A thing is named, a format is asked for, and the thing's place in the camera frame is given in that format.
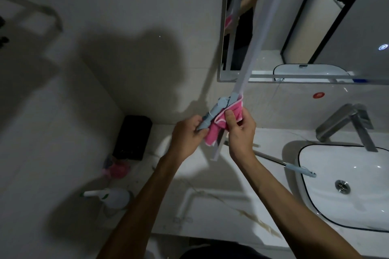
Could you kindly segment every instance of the sink drain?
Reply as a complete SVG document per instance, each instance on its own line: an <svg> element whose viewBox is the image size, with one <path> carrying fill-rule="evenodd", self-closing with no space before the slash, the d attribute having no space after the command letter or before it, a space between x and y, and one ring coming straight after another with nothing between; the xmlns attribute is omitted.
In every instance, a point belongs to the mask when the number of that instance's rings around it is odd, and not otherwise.
<svg viewBox="0 0 389 259"><path fill-rule="evenodd" d="M335 188L338 190L338 192L343 194L349 194L351 191L349 184L343 180L335 181Z"/></svg>

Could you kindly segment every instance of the faucet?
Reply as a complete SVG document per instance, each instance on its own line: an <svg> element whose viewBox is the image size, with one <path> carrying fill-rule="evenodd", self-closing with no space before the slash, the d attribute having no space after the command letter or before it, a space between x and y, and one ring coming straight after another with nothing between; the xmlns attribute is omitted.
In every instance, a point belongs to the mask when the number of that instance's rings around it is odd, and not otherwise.
<svg viewBox="0 0 389 259"><path fill-rule="evenodd" d="M362 104L345 104L333 113L327 120L316 128L316 138L326 142L335 132L348 123L353 123L362 144L369 152L378 152L367 129L374 129L367 109Z"/></svg>

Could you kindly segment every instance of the countertop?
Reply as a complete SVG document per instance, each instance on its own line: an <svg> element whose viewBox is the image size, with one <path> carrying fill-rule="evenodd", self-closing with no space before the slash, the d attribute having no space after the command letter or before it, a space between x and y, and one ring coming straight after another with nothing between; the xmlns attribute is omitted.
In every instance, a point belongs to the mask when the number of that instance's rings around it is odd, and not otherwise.
<svg viewBox="0 0 389 259"><path fill-rule="evenodd" d="M110 187L126 188L135 195L165 153L173 125L154 125L142 161L130 161L131 172L113 180ZM371 133L376 146L389 149L389 134ZM333 143L361 144L355 132L337 132ZM314 131L260 129L254 149L294 163L299 150L317 142ZM246 245L288 247L275 222L223 146L218 161L210 161L212 148L202 144L179 168L161 204L153 233L210 238ZM258 160L298 199L293 171L274 162ZM103 209L97 223L113 229L124 211L107 217ZM326 221L361 255L387 257L389 233L340 227Z"/></svg>

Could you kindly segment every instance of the person's left hand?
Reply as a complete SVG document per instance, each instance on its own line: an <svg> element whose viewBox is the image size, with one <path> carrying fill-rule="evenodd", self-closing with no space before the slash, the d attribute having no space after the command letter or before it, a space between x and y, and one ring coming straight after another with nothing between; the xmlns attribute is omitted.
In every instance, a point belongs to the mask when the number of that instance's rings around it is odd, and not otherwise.
<svg viewBox="0 0 389 259"><path fill-rule="evenodd" d="M167 156L176 160L180 164L199 146L208 133L207 129L196 130L196 127L202 122L200 115L194 115L191 118L178 122L173 130L172 142Z"/></svg>

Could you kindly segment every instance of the vessel sink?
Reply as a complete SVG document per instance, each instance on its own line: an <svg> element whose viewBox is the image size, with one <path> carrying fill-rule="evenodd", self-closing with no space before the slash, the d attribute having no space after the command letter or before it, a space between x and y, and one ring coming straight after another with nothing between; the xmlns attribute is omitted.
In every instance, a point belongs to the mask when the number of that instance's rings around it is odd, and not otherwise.
<svg viewBox="0 0 389 259"><path fill-rule="evenodd" d="M296 164L317 174L297 173L304 203L339 226L389 232L389 151L361 146L308 145Z"/></svg>

